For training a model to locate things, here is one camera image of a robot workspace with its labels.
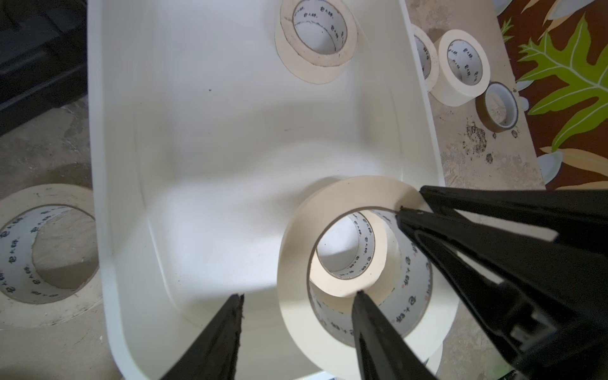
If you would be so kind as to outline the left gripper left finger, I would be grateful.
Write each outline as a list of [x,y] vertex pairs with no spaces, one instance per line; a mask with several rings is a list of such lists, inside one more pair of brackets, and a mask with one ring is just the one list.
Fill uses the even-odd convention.
[[234,379],[244,296],[232,294],[164,379]]

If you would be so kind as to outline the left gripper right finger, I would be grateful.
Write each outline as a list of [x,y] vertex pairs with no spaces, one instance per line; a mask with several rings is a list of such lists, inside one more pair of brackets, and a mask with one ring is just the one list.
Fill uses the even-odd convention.
[[435,380],[364,291],[357,292],[351,316],[362,379]]

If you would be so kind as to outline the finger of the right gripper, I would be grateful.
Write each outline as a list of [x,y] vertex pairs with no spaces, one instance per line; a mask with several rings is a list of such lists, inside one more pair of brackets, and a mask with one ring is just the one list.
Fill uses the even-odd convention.
[[523,378],[607,377],[604,255],[408,208],[397,224]]
[[557,232],[555,242],[607,251],[606,190],[478,190],[425,185],[420,194],[433,212],[457,211],[504,219]]

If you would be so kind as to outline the masking tape roll eleven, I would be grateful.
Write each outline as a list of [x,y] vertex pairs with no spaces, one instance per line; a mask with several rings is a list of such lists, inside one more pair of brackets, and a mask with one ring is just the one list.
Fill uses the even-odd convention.
[[397,272],[397,242],[386,220],[378,213],[360,211],[339,218],[321,236],[310,265],[310,282],[338,298],[371,290],[385,299]]

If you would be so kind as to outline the masking tape roll two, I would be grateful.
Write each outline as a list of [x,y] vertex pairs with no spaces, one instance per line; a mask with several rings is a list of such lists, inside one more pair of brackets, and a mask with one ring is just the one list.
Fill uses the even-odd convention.
[[43,280],[33,263],[38,233],[70,210],[94,219],[93,190],[68,184],[37,185],[1,200],[1,327],[53,326],[102,301],[98,269],[84,285],[71,290]]

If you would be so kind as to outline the white plastic storage box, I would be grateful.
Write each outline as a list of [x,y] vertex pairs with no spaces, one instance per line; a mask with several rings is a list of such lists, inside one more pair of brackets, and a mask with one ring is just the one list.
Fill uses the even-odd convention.
[[348,177],[443,182],[403,1],[350,1],[338,78],[291,74],[277,1],[90,1],[90,132],[108,341],[127,379],[159,379],[235,293],[239,379],[318,368],[283,324],[283,233]]

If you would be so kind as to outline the masking tape roll eight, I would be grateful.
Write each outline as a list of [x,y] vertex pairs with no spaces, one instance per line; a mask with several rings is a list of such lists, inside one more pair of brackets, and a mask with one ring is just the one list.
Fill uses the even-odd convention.
[[427,92],[431,92],[440,74],[438,53],[435,44],[420,27],[413,25],[413,32]]

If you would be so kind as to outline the masking tape roll six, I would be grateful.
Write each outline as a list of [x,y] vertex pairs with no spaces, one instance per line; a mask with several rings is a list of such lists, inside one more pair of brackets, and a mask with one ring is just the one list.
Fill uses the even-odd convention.
[[283,1],[275,31],[283,65],[299,79],[318,85],[342,73],[358,44],[356,21],[343,1]]

